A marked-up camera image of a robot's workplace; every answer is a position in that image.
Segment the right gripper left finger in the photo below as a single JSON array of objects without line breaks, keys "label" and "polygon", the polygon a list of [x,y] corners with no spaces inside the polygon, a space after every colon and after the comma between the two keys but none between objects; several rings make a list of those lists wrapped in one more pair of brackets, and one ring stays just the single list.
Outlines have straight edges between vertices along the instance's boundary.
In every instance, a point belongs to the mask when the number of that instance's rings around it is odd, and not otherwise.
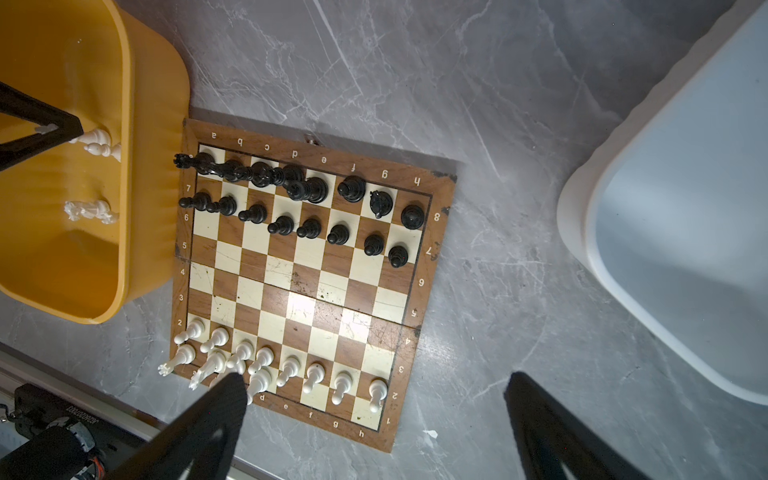
[{"label": "right gripper left finger", "polygon": [[246,410],[243,377],[219,381],[109,479],[225,479]]}]

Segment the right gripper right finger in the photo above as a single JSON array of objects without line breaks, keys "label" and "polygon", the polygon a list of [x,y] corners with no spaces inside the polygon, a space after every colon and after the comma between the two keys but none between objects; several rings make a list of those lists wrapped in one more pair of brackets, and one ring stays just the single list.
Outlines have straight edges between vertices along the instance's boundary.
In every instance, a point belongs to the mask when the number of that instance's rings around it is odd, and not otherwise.
[{"label": "right gripper right finger", "polygon": [[528,374],[514,372],[504,393],[528,479],[645,479]]}]

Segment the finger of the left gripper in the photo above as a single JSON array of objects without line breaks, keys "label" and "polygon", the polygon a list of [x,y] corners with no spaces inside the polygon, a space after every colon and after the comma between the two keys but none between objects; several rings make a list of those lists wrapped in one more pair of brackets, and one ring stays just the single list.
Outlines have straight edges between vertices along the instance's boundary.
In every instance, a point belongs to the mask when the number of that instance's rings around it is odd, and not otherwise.
[{"label": "finger of the left gripper", "polygon": [[1,113],[35,125],[35,132],[1,144],[5,171],[84,133],[80,119],[64,110],[1,83]]}]

